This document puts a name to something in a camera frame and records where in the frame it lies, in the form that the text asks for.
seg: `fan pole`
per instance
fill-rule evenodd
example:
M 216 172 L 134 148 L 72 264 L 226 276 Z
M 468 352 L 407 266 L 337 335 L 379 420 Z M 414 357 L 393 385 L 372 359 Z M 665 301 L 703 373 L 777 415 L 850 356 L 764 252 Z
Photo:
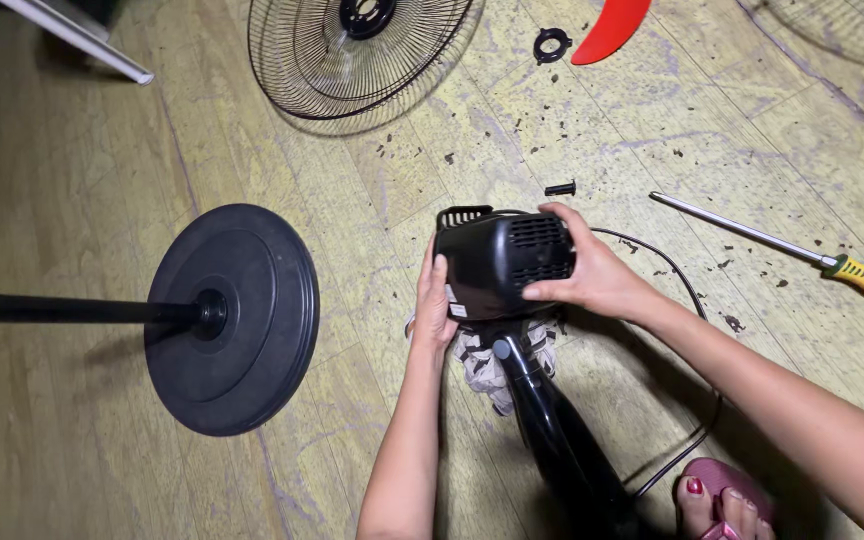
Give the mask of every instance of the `fan pole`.
M 197 326 L 225 321 L 225 300 L 156 303 L 0 294 L 0 323 L 150 323 Z

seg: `person's right hand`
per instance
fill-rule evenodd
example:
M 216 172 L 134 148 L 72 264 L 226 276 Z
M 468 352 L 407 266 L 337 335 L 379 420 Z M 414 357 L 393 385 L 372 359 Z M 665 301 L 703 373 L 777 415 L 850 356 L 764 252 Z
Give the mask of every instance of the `person's right hand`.
M 579 212 L 561 202 L 546 202 L 538 209 L 558 215 L 568 226 L 575 244 L 575 270 L 568 279 L 530 283 L 522 298 L 568 302 L 607 317 L 639 322 L 649 305 L 662 297 L 593 235 Z

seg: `electric fan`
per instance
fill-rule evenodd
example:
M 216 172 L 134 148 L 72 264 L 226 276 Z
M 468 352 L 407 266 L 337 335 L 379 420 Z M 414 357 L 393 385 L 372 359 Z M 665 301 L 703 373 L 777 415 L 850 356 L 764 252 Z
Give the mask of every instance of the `electric fan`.
M 287 120 L 324 135 L 376 128 L 458 62 L 482 0 L 252 0 L 255 79 Z

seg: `screwdriver shaft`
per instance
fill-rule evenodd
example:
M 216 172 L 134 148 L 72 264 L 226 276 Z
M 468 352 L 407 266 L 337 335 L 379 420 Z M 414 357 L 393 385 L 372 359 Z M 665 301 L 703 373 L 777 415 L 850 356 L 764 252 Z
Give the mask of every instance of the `screwdriver shaft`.
M 806 248 L 799 247 L 795 244 L 790 244 L 786 242 L 786 240 L 781 240 L 779 238 L 774 237 L 771 234 L 766 234 L 761 230 L 756 230 L 752 227 L 747 227 L 742 225 L 741 223 L 735 222 L 731 219 L 727 219 L 722 217 L 721 215 L 712 213 L 708 210 L 702 209 L 699 206 L 694 206 L 689 204 L 688 202 L 682 202 L 679 199 L 669 197 L 664 193 L 659 193 L 658 191 L 653 191 L 649 194 L 653 199 L 657 201 L 661 201 L 666 203 L 671 207 L 675 207 L 681 211 L 688 212 L 691 215 L 697 215 L 702 219 L 706 219 L 711 221 L 716 225 L 721 225 L 726 229 L 731 229 L 741 235 L 745 235 L 746 237 L 751 237 L 755 240 L 760 240 L 765 242 L 771 246 L 774 246 L 778 249 L 785 250 L 793 255 L 797 255 L 803 259 L 807 259 L 813 263 L 818 263 L 825 268 L 829 268 L 835 265 L 835 259 L 828 256 L 822 255 L 815 251 L 807 250 Z

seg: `toe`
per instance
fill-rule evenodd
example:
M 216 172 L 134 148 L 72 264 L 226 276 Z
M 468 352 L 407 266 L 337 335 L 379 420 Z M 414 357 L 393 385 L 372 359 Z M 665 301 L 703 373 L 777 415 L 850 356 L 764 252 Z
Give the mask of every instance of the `toe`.
M 719 496 L 722 499 L 722 518 L 725 519 L 735 531 L 746 538 L 742 531 L 742 517 L 746 511 L 745 497 L 737 489 L 726 487 Z
M 755 522 L 755 540 L 776 540 L 772 526 L 765 520 L 759 519 Z
M 759 509 L 748 498 L 743 500 L 742 504 L 745 507 L 742 508 L 742 524 L 739 525 L 738 534 L 742 538 L 755 538 L 756 527 L 759 524 Z
M 698 538 L 713 526 L 713 496 L 696 476 L 682 476 L 676 486 L 684 538 Z

